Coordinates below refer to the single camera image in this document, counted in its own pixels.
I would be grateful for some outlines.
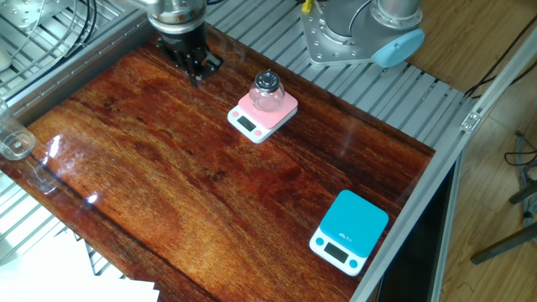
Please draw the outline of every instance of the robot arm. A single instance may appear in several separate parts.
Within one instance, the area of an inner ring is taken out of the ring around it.
[[[145,9],[160,38],[157,47],[185,69],[190,83],[216,73],[222,58],[211,54],[206,43],[206,0],[130,0]]]
[[[305,37],[310,52],[315,51],[311,54],[314,63],[374,61],[392,67],[411,56],[425,39],[419,28],[421,0],[337,0],[325,4],[324,10],[312,8],[302,13],[306,32],[312,33]]]

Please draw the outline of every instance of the glass cup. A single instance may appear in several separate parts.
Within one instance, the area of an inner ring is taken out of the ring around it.
[[[250,86],[250,99],[253,105],[265,112],[277,111],[284,102],[285,90],[275,72],[268,70],[259,73]]]
[[[34,151],[35,137],[0,100],[0,154],[9,160],[27,157]]]

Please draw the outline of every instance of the jar lid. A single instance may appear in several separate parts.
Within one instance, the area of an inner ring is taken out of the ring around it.
[[[263,92],[275,92],[279,88],[279,76],[271,70],[258,73],[255,86]]]

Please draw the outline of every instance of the digital scale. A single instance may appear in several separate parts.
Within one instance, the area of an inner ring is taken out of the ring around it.
[[[262,143],[298,110],[298,102],[289,93],[285,93],[281,107],[274,112],[257,109],[250,96],[243,96],[228,114],[227,120],[254,143]]]
[[[346,274],[356,276],[387,225],[385,211],[343,190],[310,239],[310,248]]]

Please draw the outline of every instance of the glossy wood surface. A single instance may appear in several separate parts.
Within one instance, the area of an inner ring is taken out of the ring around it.
[[[348,301],[367,267],[345,275],[311,235],[349,189],[389,214],[374,255],[434,151],[214,29],[208,43],[226,63],[200,89],[148,42],[32,124],[34,154],[2,170],[162,301]],[[267,69],[299,111],[257,145],[227,113]]]

